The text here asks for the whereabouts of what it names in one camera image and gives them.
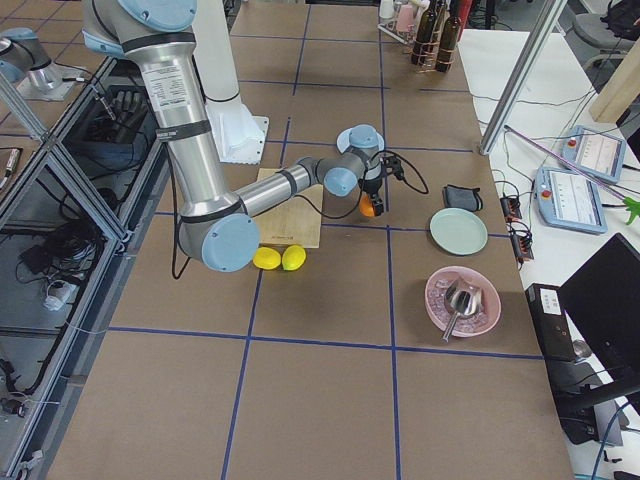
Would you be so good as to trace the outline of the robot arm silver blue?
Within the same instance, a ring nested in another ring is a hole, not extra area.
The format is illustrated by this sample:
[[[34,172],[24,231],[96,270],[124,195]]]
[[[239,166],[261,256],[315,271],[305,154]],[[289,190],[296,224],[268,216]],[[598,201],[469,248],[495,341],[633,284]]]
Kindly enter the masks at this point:
[[[383,139],[371,125],[344,131],[337,158],[304,157],[293,166],[229,189],[221,165],[231,148],[259,134],[243,105],[229,30],[219,1],[86,1],[86,46],[135,63],[183,196],[174,238],[190,258],[233,272],[254,257],[254,216],[321,184],[339,197],[360,189],[383,207]]]
[[[71,67],[54,62],[26,27],[1,32],[1,73],[23,98],[42,101],[65,100],[77,78]]]

